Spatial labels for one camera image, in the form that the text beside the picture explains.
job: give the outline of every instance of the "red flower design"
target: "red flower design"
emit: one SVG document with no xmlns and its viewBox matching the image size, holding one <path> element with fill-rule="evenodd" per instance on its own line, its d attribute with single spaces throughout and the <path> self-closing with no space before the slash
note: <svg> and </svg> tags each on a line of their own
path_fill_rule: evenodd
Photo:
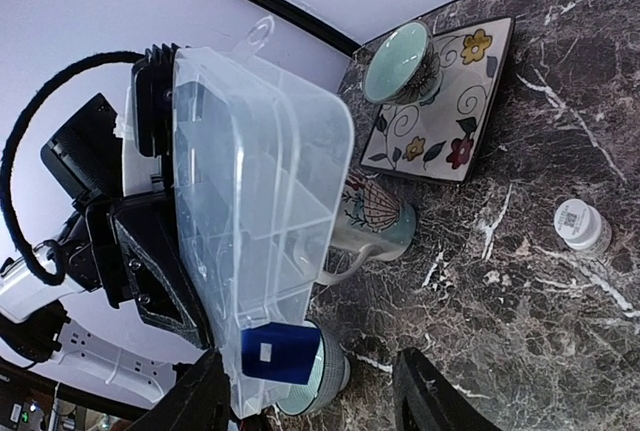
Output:
<svg viewBox="0 0 640 431">
<path fill-rule="evenodd" d="M 471 158 L 473 149 L 473 139 L 454 139 L 451 141 L 451 154 L 447 156 L 447 163 L 451 163 L 453 169 L 458 169 L 463 164 L 467 164 Z"/>
</svg>

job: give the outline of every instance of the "marble surface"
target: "marble surface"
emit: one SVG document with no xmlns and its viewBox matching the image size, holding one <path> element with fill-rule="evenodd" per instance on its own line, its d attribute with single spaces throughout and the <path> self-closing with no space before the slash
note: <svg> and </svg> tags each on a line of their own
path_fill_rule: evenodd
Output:
<svg viewBox="0 0 640 431">
<path fill-rule="evenodd" d="M 418 209 L 415 242 L 318 290 L 311 314 L 341 340 L 352 381 L 317 415 L 272 417 L 275 429 L 394 429 L 390 372 L 407 346 L 503 430 L 640 429 L 638 3 L 460 0 L 422 18 L 436 31 L 517 18 L 480 158 L 460 187 L 380 178 Z M 376 114 L 359 84 L 368 54 L 341 87 L 354 163 Z M 555 235 L 568 197 L 611 223 L 601 260 Z"/>
</svg>

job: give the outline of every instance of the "green ceramic bowl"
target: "green ceramic bowl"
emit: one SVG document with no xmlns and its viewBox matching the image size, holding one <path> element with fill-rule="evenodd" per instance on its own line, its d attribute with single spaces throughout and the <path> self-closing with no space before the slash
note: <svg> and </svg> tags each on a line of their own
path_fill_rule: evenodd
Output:
<svg viewBox="0 0 640 431">
<path fill-rule="evenodd" d="M 318 327 L 306 320 L 307 327 Z M 309 383 L 291 386 L 289 397 L 276 403 L 280 411 L 289 416 L 309 414 L 327 406 L 342 391 L 351 376 L 351 366 L 342 352 L 340 343 L 320 328 L 322 340 L 316 353 Z"/>
<path fill-rule="evenodd" d="M 369 64 L 364 95 L 374 104 L 409 104 L 431 98 L 442 84 L 440 56 L 421 21 L 401 26 L 389 36 Z"/>
</svg>

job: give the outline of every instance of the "square decorative plate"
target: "square decorative plate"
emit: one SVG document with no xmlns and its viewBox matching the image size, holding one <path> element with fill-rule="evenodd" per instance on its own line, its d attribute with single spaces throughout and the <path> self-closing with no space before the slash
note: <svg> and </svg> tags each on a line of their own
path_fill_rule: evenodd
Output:
<svg viewBox="0 0 640 431">
<path fill-rule="evenodd" d="M 477 157 L 513 34 L 500 18 L 434 36 L 442 85 L 428 101 L 383 105 L 360 160 L 380 173 L 462 183 Z"/>
</svg>

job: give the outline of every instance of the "white sticker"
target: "white sticker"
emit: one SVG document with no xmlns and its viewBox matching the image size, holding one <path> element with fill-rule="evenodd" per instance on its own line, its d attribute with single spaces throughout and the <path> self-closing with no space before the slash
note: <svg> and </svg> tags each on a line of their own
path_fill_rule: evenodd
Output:
<svg viewBox="0 0 640 431">
<path fill-rule="evenodd" d="M 20 419 L 20 412 L 22 411 L 22 406 L 20 406 L 19 404 L 14 404 L 13 405 L 13 411 L 11 411 L 11 421 L 13 421 L 14 423 L 17 423 L 18 420 Z"/>
<path fill-rule="evenodd" d="M 260 361 L 263 363 L 271 362 L 271 345 L 269 343 L 260 343 Z"/>
</svg>

